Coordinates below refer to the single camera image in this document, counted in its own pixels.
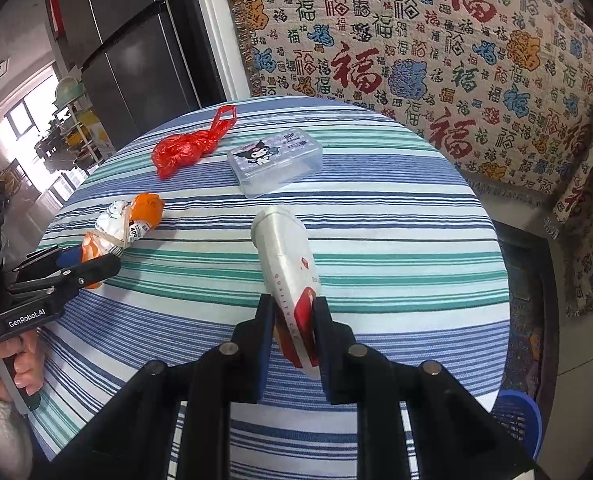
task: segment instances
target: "window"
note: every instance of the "window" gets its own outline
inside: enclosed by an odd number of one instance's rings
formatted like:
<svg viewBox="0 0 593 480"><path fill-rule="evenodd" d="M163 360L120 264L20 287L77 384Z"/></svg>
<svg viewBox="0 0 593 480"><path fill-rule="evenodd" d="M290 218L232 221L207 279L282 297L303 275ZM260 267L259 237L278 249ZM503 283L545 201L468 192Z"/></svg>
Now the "window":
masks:
<svg viewBox="0 0 593 480"><path fill-rule="evenodd" d="M54 197L61 203L61 205L67 202L74 193L76 187L74 183L70 180L67 174L62 173L58 179L54 181L54 184L50 186L49 190L54 195Z"/></svg>
<svg viewBox="0 0 593 480"><path fill-rule="evenodd" d="M33 89L7 112L0 123L0 141L7 151L8 159L19 161L32 184L40 191L54 184L59 173L49 173L34 146L49 130L49 121L54 106L54 91L58 81L52 72L50 77Z"/></svg>

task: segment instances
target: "clear plastic box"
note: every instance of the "clear plastic box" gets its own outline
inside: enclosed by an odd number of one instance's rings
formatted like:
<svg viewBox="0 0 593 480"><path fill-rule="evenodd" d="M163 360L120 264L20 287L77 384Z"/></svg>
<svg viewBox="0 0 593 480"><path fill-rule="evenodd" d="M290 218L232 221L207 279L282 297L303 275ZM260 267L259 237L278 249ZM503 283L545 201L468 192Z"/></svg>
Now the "clear plastic box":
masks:
<svg viewBox="0 0 593 480"><path fill-rule="evenodd" d="M227 154L243 194L256 198L321 170L323 148L301 128L290 128Z"/></svg>

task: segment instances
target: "orange plastic bag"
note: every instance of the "orange plastic bag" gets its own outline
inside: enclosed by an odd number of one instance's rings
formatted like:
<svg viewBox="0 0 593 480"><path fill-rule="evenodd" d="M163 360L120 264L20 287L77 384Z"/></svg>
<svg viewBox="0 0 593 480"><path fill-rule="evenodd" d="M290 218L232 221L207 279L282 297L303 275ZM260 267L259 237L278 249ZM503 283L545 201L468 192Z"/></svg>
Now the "orange plastic bag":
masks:
<svg viewBox="0 0 593 480"><path fill-rule="evenodd" d="M232 118L221 115L232 112ZM209 130L192 134L175 134L165 137L152 150L152 162L160 178L173 176L180 166L191 166L205 153L212 153L227 131L236 123L236 107L225 105L216 111Z"/></svg>
<svg viewBox="0 0 593 480"><path fill-rule="evenodd" d="M163 217L165 202L154 193L138 194L131 204L113 202L97 219L95 228L85 234L81 243L81 261L87 262L104 254L120 256L129 244L155 229ZM93 283L86 288L97 288Z"/></svg>

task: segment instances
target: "fringe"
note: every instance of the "fringe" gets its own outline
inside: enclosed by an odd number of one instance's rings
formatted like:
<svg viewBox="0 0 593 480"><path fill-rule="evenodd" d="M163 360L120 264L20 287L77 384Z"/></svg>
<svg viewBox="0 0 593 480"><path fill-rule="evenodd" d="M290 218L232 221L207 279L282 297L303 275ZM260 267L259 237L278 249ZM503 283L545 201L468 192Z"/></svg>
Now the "fringe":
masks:
<svg viewBox="0 0 593 480"><path fill-rule="evenodd" d="M577 287L574 279L573 268L573 254L576 247L575 241L572 237L567 236L563 232L563 226L552 215L548 213L543 221L545 232L557 244L561 254L563 254L563 292L565 298L565 316L578 317L582 314L587 314L593 308L579 305L579 297L577 297Z"/></svg>
<svg viewBox="0 0 593 480"><path fill-rule="evenodd" d="M546 206L545 202L542 199L531 194L521 192L519 190L505 189L499 186L495 186L494 184L490 184L488 182L480 182L479 180L473 180L467 177L465 177L465 181L467 182L467 185L470 186L475 193L504 196L507 198L512 198L514 200L519 200L520 202L524 202L526 204L530 204L534 207Z"/></svg>
<svg viewBox="0 0 593 480"><path fill-rule="evenodd" d="M230 12L236 29L236 38L243 58L243 66L248 74L250 94L252 97L263 95L259 72L254 68L254 55L252 54L252 38L246 17L245 0L228 0Z"/></svg>

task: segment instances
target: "blue basket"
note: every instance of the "blue basket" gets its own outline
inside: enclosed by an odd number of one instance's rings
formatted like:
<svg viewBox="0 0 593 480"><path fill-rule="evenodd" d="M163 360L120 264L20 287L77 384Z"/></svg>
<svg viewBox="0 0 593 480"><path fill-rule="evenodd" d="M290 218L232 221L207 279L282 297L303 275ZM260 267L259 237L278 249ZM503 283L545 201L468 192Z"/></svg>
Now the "blue basket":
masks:
<svg viewBox="0 0 593 480"><path fill-rule="evenodd" d="M541 448L541 412L536 402L521 392L501 390L494 403L494 418L537 458Z"/></svg>

